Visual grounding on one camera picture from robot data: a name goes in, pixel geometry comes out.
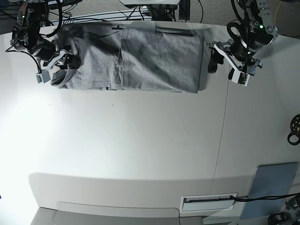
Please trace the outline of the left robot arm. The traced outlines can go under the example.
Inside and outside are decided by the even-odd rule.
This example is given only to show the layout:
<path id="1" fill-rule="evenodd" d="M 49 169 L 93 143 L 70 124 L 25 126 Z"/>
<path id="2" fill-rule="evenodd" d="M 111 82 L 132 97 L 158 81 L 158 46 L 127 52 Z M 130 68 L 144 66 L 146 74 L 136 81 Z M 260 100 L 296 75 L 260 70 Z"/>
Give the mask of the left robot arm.
<path id="1" fill-rule="evenodd" d="M 213 74 L 218 65 L 227 60 L 231 66 L 229 79 L 237 72 L 238 83 L 255 75 L 257 67 L 263 64 L 253 56 L 265 45 L 278 37 L 278 29 L 266 0 L 232 0 L 231 5 L 239 22 L 229 22 L 226 29 L 230 39 L 226 42 L 214 41 L 211 49 L 208 72 Z"/>

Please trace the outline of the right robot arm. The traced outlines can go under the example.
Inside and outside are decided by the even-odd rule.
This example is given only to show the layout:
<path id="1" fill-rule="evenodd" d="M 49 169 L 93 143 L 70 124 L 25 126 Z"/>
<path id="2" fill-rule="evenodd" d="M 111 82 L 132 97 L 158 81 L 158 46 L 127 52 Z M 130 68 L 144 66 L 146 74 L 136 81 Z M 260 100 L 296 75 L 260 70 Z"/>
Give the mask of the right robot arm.
<path id="1" fill-rule="evenodd" d="M 60 69 L 78 69 L 81 65 L 79 56 L 74 54 L 71 46 L 66 45 L 59 49 L 54 42 L 48 39 L 55 36 L 63 24 L 63 7 L 72 5 L 67 0 L 57 0 L 58 25 L 51 33 L 42 34 L 40 29 L 43 23 L 49 23 L 48 14 L 52 9 L 47 0 L 24 0 L 19 8 L 18 16 L 12 31 L 10 47 L 7 53 L 23 53 L 30 56 L 37 66 L 40 75 L 43 69 L 40 61 L 44 62 L 45 70 L 57 66 Z"/>

